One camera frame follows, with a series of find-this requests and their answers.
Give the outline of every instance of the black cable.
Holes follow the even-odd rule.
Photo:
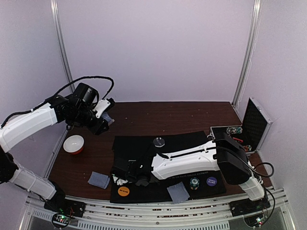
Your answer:
[[[276,200],[275,200],[275,197],[274,197],[273,193],[271,193],[271,191],[270,191],[269,189],[267,189],[266,187],[263,186],[263,188],[264,188],[265,191],[267,191],[267,192],[272,196],[273,202],[274,202],[274,203],[273,203],[272,212],[271,212],[270,215],[265,219],[265,221],[262,223],[262,225],[264,225],[266,222],[268,222],[268,220],[271,218],[271,216],[272,216],[272,214],[273,214],[273,212],[274,212],[274,209],[275,209],[275,205],[276,205]]]
[[[154,150],[156,151],[156,153],[157,153],[160,157],[165,158],[165,159],[169,159],[169,157],[168,157],[167,155],[164,155],[162,152],[160,152],[159,148],[156,147],[156,146],[154,145],[153,142],[150,142],[150,144],[151,144],[151,145],[149,146],[147,152],[149,151],[150,147],[153,147]]]
[[[67,88],[68,86],[76,83],[77,81],[80,81],[80,80],[83,80],[83,79],[106,79],[106,80],[109,80],[112,82],[109,90],[106,92],[106,94],[104,95],[104,97],[102,99],[105,99],[105,97],[111,92],[111,90],[113,89],[114,87],[114,81],[112,78],[110,77],[104,77],[104,76],[85,76],[85,77],[80,77],[76,80],[73,80],[72,82],[64,85],[62,88],[60,88],[54,95],[52,95],[51,97],[45,99],[41,104],[39,104],[38,106],[34,107],[32,110],[27,110],[27,111],[23,111],[23,112],[15,112],[15,113],[12,113],[10,114],[5,120],[4,122],[2,123],[1,127],[0,128],[3,128],[5,126],[5,124],[9,121],[10,118],[12,118],[13,116],[16,116],[16,115],[24,115],[24,114],[29,114],[31,113],[32,111],[42,107],[43,105],[45,105],[48,101],[54,99],[61,91],[63,91],[65,88]]]
[[[262,177],[271,177],[273,176],[274,174],[274,166],[271,164],[271,163],[268,163],[268,162],[263,162],[262,164],[267,164],[269,166],[272,167],[272,173],[269,174],[269,175],[264,175],[264,174],[261,174],[259,172],[257,172],[255,169],[253,169],[249,164],[247,164],[243,159],[241,159],[234,151],[232,151],[231,149],[228,149],[228,148],[225,148],[225,147],[221,147],[221,146],[217,146],[217,147],[211,147],[211,148],[207,148],[207,150],[213,150],[213,149],[221,149],[221,150],[225,150],[227,152],[229,152],[231,155],[233,155],[234,157],[236,157],[238,160],[242,161],[250,170],[252,170],[255,174],[259,175],[259,176],[262,176]]]
[[[57,213],[61,213],[59,210],[56,210],[53,206],[51,206],[41,195],[38,195],[38,196],[39,196],[39,199],[43,201],[45,204],[47,204],[53,211]]]
[[[271,164],[271,163],[269,163],[269,162],[262,162],[262,163],[259,163],[259,164],[257,164],[256,166],[255,166],[255,169],[258,167],[258,166],[260,166],[260,165],[269,165],[271,168],[272,168],[272,172],[271,172],[271,174],[270,175],[268,175],[268,177],[271,177],[271,176],[273,176],[274,175],[274,172],[275,172],[275,169],[274,169],[274,166]]]
[[[204,150],[195,150],[192,152],[186,152],[186,153],[182,153],[176,156],[171,156],[171,158],[182,157],[182,156],[190,155],[190,154],[197,153],[197,152],[204,152]]]

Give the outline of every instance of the black cloth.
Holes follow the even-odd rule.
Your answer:
[[[152,145],[152,141],[157,136],[152,137],[124,137],[116,136],[113,144],[114,159],[123,158],[126,160],[138,160]],[[175,152],[190,149],[202,145],[208,141],[204,132],[195,132],[188,134],[179,134],[171,136],[160,136],[165,140],[165,145],[160,148],[162,153]],[[190,188],[190,179],[196,177],[200,181],[199,188],[192,190]],[[217,180],[215,186],[209,186],[207,179],[214,177]],[[120,196],[118,189],[121,186],[116,185],[113,180],[111,187],[111,203],[149,203],[171,201],[167,187],[183,182],[190,198],[197,199],[206,196],[217,195],[226,192],[220,171],[194,172],[185,175],[174,176],[159,183],[152,183],[148,186],[136,186],[134,184],[125,184],[129,188],[128,196]]]

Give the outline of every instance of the robotic arm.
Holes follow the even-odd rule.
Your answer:
[[[182,151],[160,153],[152,148],[138,161],[115,159],[112,168],[114,181],[118,184],[148,183],[176,175],[201,171],[221,171],[226,182],[239,185],[252,202],[267,203],[263,181],[252,168],[243,147],[226,133],[215,135],[215,140]]]
[[[8,152],[30,135],[62,121],[66,121],[67,129],[85,126],[95,135],[107,131],[104,112],[114,106],[114,101],[103,99],[93,103],[98,96],[95,89],[80,83],[72,94],[52,97],[39,109],[12,119],[0,129],[0,184],[14,183],[45,200],[55,200],[57,193],[63,194],[56,184],[24,168]]]

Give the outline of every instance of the white panel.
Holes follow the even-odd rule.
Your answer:
[[[1,1],[0,122],[10,113],[33,108],[67,83],[49,0]],[[42,175],[64,129],[49,127],[15,146],[11,154]],[[27,192],[0,185],[0,229],[14,230]]]
[[[273,121],[261,147],[275,166],[277,188],[285,188],[298,229],[307,225],[307,1],[267,0],[251,68],[239,104],[243,117],[254,96]]]
[[[116,101],[231,101],[252,0],[61,0],[73,78],[115,80]],[[92,80],[103,94],[109,82]]]

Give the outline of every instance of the gray cloth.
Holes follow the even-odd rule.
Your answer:
[[[92,175],[90,179],[88,180],[88,183],[103,189],[106,189],[109,185],[110,178],[107,175],[92,172]]]
[[[101,117],[107,121],[108,125],[111,125],[114,122],[114,119],[112,119],[107,112],[103,112]]]
[[[182,182],[167,188],[174,204],[179,204],[187,201],[190,197]]]

